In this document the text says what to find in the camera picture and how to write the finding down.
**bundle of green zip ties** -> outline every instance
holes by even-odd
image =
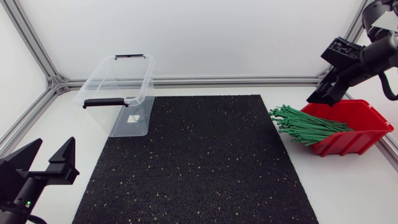
[[[292,142],[302,142],[306,146],[316,144],[337,132],[354,131],[346,123],[317,118],[307,113],[283,105],[271,110],[270,116],[277,121],[280,133],[295,137]]]

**black handle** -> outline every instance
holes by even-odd
[[[135,55],[115,55],[114,59],[117,60],[118,58],[128,58],[128,57],[144,57],[145,56],[143,54],[135,54]]]
[[[105,98],[105,99],[89,99],[85,100],[83,108],[86,109],[87,106],[126,106],[129,105],[124,102],[124,98]]]

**aluminum frame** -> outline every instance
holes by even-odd
[[[346,35],[345,39],[356,42],[363,31],[362,12],[373,0],[363,0]],[[17,29],[33,58],[42,69],[47,79],[47,90],[28,108],[0,139],[0,158],[10,154],[21,139],[51,105],[56,97],[70,90],[78,90],[85,80],[69,80],[59,74],[46,53],[37,34],[31,26],[19,0],[0,0],[10,20]],[[234,78],[155,78],[157,88],[200,88],[200,87],[252,87],[252,86],[317,86],[331,66],[314,77],[234,77]],[[390,135],[382,138],[376,146],[398,171],[398,144]]]

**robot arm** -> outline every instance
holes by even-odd
[[[322,54],[334,67],[307,99],[309,103],[339,102],[347,89],[379,75],[383,92],[390,100],[398,100],[391,91],[384,71],[398,67],[398,1],[377,0],[363,12],[363,24],[371,40],[367,47],[339,37]]]

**plastic container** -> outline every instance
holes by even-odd
[[[107,57],[97,66],[74,99],[110,137],[144,136],[154,102],[149,55]]]
[[[362,155],[384,135],[394,130],[391,124],[364,100],[341,100],[333,107],[310,103],[302,111],[319,118],[347,123],[355,130],[335,133],[312,145],[313,152],[322,157],[327,154],[344,156],[354,152]]]

